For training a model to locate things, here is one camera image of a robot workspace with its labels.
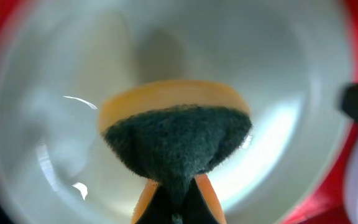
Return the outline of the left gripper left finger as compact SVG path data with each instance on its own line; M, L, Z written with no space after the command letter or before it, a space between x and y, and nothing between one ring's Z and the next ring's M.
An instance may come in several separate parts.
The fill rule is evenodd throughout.
M173 205L158 183L146 183L135 206L135 224L172 224Z

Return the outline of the green and yellow sponge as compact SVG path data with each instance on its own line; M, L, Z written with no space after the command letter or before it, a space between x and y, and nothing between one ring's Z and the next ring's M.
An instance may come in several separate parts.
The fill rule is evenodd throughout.
M240 148L252 128L249 106L232 87L202 80L142 85L106 101L98 128L129 170L165 188L172 223L183 223L192 179L217 221L226 221L207 174Z

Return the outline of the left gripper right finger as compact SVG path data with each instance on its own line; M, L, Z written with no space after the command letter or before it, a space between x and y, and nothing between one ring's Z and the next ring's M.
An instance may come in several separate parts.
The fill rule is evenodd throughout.
M192 179L181 207L183 224L218 224L207 206L196 180Z

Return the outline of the mint green plate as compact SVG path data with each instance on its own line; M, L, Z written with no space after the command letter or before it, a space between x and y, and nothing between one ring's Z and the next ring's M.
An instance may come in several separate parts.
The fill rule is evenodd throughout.
M344 143L353 72L339 1L25 1L0 31L0 203L14 223L129 223L145 179L101 139L102 103L211 80L253 124L209 173L226 219L278 223Z

